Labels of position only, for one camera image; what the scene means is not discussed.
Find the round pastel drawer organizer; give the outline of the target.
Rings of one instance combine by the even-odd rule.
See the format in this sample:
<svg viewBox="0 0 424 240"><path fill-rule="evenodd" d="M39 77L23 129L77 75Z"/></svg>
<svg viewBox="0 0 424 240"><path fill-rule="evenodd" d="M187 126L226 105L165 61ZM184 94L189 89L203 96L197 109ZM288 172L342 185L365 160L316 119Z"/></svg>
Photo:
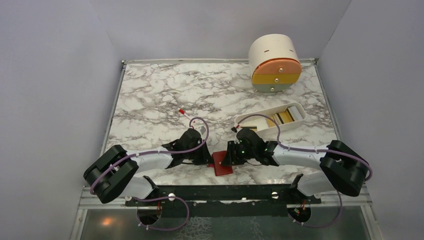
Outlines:
<svg viewBox="0 0 424 240"><path fill-rule="evenodd" d="M248 51L251 84L259 92L284 91L302 73L293 41L284 34L267 34L256 39Z"/></svg>

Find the black mounting rail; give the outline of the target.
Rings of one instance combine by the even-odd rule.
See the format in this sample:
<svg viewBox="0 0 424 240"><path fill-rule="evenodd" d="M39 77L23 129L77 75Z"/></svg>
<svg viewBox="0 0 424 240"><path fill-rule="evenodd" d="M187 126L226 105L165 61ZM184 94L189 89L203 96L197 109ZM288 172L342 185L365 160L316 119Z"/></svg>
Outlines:
<svg viewBox="0 0 424 240"><path fill-rule="evenodd" d="M152 202L127 200L147 215L164 218L190 217L286 217L288 206L320 204L321 200L301 197L290 184L258 185L160 185Z"/></svg>

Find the white plastic tray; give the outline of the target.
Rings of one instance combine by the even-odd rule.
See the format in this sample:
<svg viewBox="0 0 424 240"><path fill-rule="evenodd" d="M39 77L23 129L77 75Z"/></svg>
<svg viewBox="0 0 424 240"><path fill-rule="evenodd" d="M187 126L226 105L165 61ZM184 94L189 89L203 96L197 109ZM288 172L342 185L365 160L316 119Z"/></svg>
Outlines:
<svg viewBox="0 0 424 240"><path fill-rule="evenodd" d="M297 102L262 109L235 117L234 125L256 132L260 137L299 127L306 119L304 108Z"/></svg>

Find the red capped white marker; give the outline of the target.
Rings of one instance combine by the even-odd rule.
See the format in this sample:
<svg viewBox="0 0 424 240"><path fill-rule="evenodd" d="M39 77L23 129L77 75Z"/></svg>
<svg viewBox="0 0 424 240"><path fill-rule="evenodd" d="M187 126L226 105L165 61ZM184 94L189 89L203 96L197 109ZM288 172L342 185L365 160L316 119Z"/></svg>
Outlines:
<svg viewBox="0 0 424 240"><path fill-rule="evenodd" d="M189 120L191 120L192 119L192 117L191 116L189 116L189 115L187 115L186 114L186 112L183 110L183 109L179 109L178 110L183 116L185 116L186 118L188 118Z"/></svg>

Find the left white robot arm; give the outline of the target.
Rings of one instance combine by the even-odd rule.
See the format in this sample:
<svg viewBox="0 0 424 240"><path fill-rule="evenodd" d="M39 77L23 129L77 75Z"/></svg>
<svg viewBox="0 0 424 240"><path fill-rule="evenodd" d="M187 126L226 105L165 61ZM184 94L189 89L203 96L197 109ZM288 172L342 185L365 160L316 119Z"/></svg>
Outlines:
<svg viewBox="0 0 424 240"><path fill-rule="evenodd" d="M185 160L194 165L213 163L206 141L192 128L179 139L156 149L134 151L113 145L85 170L83 178L90 186L90 193L103 204L118 197L136 197L149 206L157 200L157 186L150 177L138 178L135 174L173 168Z"/></svg>

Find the red card holder wallet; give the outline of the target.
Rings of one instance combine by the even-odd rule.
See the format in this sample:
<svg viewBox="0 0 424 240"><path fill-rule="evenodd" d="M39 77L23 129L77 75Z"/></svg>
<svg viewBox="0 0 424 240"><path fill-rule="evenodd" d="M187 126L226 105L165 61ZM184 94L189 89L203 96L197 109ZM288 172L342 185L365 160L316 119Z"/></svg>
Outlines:
<svg viewBox="0 0 424 240"><path fill-rule="evenodd" d="M233 168L231 166L222 165L226 153L226 150L213 152L211 155L213 163L207 164L208 168L214 169L215 176L217 177L233 174Z"/></svg>

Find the loose gold cards in tray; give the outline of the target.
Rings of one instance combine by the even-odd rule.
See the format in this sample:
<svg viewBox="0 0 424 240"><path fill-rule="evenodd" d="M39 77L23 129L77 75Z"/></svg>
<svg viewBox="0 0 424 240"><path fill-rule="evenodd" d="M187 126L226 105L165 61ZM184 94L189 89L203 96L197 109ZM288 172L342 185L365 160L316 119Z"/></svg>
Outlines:
<svg viewBox="0 0 424 240"><path fill-rule="evenodd" d="M281 130L292 128L292 126L298 121L293 121L287 110L278 111L273 114L269 114L267 117L263 116L251 116L243 120L240 124L240 128L250 129L254 132L265 131L265 130L276 130L276 126L279 126Z"/></svg>

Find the credit cards in tray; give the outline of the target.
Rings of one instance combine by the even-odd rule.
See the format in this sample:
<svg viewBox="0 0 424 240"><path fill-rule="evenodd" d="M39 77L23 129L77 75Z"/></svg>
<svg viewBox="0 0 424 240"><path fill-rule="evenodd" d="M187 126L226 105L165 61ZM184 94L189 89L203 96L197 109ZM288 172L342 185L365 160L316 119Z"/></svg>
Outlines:
<svg viewBox="0 0 424 240"><path fill-rule="evenodd" d="M303 117L296 106L292 105L288 107L286 111L294 122L303 120Z"/></svg>

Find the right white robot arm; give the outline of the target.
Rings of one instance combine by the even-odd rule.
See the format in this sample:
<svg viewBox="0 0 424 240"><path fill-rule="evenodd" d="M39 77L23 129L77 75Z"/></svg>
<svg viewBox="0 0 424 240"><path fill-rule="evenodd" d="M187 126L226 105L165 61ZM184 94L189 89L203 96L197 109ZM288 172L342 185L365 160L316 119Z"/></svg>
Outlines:
<svg viewBox="0 0 424 240"><path fill-rule="evenodd" d="M227 143L221 166L243 165L255 159L264 166L300 166L316 171L296 177L288 190L289 199L300 204L318 193L338 191L357 197L371 176L370 165L340 140L327 146L284 146L276 140L264 141L253 130L243 128L236 141Z"/></svg>

